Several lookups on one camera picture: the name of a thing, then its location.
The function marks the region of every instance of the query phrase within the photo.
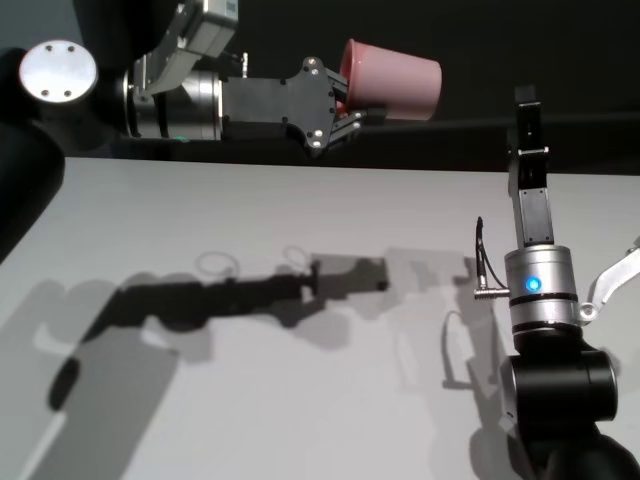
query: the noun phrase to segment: cable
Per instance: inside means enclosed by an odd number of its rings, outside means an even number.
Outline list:
[[[487,255],[487,251],[484,248],[484,241],[482,239],[482,229],[484,228],[484,223],[482,221],[482,217],[478,217],[478,222],[476,223],[476,270],[478,276],[484,275],[486,277],[487,273],[485,270],[486,266],[489,267],[489,272],[491,272],[491,276],[496,281],[501,288],[506,289],[507,286],[500,281],[496,272],[493,270],[493,266],[491,266],[491,262],[489,261],[489,256]]]
[[[236,55],[235,53],[227,52],[224,50],[221,54],[221,57],[228,59],[232,63],[236,63],[238,65],[242,65],[242,57],[240,55]]]

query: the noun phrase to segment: robotic arm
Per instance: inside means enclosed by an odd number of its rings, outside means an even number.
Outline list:
[[[631,453],[596,426],[616,415],[616,376],[608,355],[583,340],[582,327],[640,273],[640,253],[632,251],[600,275],[588,301],[578,304],[571,253],[554,243],[546,182],[550,153],[542,142],[540,102],[534,89],[525,87],[516,90],[516,104],[509,194],[518,249],[505,256],[503,288],[487,285],[482,219],[476,230],[476,298],[509,298],[519,353],[502,366],[503,410],[538,478],[637,480],[640,466]]]
[[[225,48],[238,9],[238,0],[184,0],[159,44],[125,72],[101,70],[91,52],[64,40],[28,52],[0,52],[0,262],[55,195],[64,151],[91,150],[118,134],[182,142],[292,137],[316,157],[353,138],[366,123],[384,120],[394,95],[413,100],[385,84],[382,95],[369,92],[354,102],[346,78],[351,69],[343,76],[317,57],[304,59],[289,79],[249,78],[247,54],[242,76],[194,70],[205,57],[229,56]],[[354,52],[349,55],[356,58]],[[403,61],[413,59],[411,75],[402,78],[416,83],[416,91],[432,91],[426,120],[439,96],[439,65],[402,54],[392,57],[394,74],[402,72]],[[433,75],[426,85],[424,77],[415,75],[420,71],[415,61],[430,65]],[[368,75],[375,77],[375,72]],[[43,190],[53,171],[55,181],[25,216],[24,205]]]

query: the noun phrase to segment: blue led light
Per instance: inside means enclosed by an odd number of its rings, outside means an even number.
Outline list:
[[[527,278],[525,287],[527,287],[527,290],[529,290],[531,293],[536,293],[539,292],[542,288],[542,282],[537,277],[529,277]]]

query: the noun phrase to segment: white circular cap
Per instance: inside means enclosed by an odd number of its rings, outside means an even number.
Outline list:
[[[91,92],[98,67],[89,51],[67,40],[51,40],[33,47],[20,64],[20,82],[36,99],[68,103]]]
[[[596,318],[598,318],[598,307],[596,307],[593,303],[585,302],[580,305],[580,320],[583,325],[588,325],[593,322]]]

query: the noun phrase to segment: pink cup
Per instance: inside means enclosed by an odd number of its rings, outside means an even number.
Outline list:
[[[385,107],[387,118],[429,120],[442,87],[440,64],[349,40],[340,74],[349,81],[346,109]]]

